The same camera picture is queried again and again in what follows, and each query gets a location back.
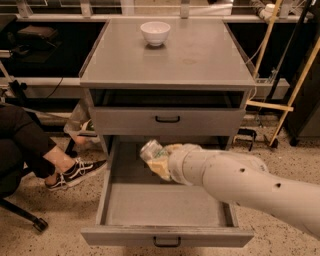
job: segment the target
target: drawer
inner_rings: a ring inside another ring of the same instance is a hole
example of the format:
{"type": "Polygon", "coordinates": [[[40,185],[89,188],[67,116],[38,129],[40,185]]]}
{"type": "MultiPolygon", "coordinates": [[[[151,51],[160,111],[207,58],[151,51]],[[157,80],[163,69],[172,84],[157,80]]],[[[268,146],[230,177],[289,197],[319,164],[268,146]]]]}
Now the drawer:
{"type": "Polygon", "coordinates": [[[138,157],[142,144],[114,144],[96,225],[81,230],[89,245],[243,247],[253,237],[202,187],[154,175],[138,157]]]}
{"type": "Polygon", "coordinates": [[[89,109],[98,134],[233,136],[243,109],[116,108],[89,109]]]}

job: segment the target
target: gray tabletop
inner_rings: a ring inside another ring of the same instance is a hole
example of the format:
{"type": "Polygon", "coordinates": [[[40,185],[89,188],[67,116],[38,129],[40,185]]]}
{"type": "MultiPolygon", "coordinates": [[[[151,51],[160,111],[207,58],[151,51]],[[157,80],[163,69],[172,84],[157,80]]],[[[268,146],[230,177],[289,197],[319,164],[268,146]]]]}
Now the gray tabletop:
{"type": "Polygon", "coordinates": [[[252,88],[255,83],[221,20],[114,18],[81,78],[105,88],[252,88]],[[147,21],[171,25],[167,41],[150,47],[140,31],[147,21]]]}

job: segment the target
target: terrazzo floor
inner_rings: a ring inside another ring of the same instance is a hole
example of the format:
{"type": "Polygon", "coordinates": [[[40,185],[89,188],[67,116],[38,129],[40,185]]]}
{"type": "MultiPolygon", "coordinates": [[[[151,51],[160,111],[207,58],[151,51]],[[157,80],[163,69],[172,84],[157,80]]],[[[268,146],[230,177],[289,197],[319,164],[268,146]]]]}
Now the terrazzo floor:
{"type": "MultiPolygon", "coordinates": [[[[274,132],[276,122],[265,120],[264,126],[249,120],[243,127],[253,128],[258,137],[252,151],[249,142],[237,139],[231,151],[245,152],[260,157],[272,174],[320,185],[320,141],[301,141],[289,145],[289,136],[282,129],[279,146],[271,149],[264,143],[274,132]]],[[[67,138],[54,138],[65,148],[67,138]]],[[[81,151],[84,159],[101,160],[101,151],[81,151]]],[[[117,256],[233,256],[233,255],[320,255],[320,242],[289,225],[258,211],[235,206],[239,226],[253,230],[254,238],[243,248],[188,248],[160,249],[156,247],[92,247],[82,237],[83,227],[93,226],[103,186],[104,174],[92,177],[67,191],[47,191],[43,181],[32,174],[26,176],[8,198],[45,219],[49,228],[39,234],[32,225],[6,210],[0,209],[0,255],[117,255],[117,256]]]]}

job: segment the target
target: white bowl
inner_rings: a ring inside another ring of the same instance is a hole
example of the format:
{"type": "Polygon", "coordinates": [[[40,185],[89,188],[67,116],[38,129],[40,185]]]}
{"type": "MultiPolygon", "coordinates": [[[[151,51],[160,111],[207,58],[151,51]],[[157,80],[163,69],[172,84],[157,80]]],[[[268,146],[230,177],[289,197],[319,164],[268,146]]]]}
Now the white bowl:
{"type": "Polygon", "coordinates": [[[144,39],[152,46],[160,46],[166,41],[170,25],[165,22],[151,21],[141,25],[140,29],[144,39]]]}

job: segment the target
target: drawer handle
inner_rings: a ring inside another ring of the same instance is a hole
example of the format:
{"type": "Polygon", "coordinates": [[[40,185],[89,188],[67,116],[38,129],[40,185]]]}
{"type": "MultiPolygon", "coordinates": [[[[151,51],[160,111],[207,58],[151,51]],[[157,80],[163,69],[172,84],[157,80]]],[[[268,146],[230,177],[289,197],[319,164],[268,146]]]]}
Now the drawer handle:
{"type": "Polygon", "coordinates": [[[180,116],[174,116],[174,117],[155,117],[156,121],[158,123],[178,123],[180,121],[180,116]]]}
{"type": "Polygon", "coordinates": [[[181,245],[181,237],[178,237],[176,244],[158,244],[157,237],[154,236],[153,237],[153,244],[154,244],[154,246],[160,247],[160,248],[176,248],[181,245]]]}

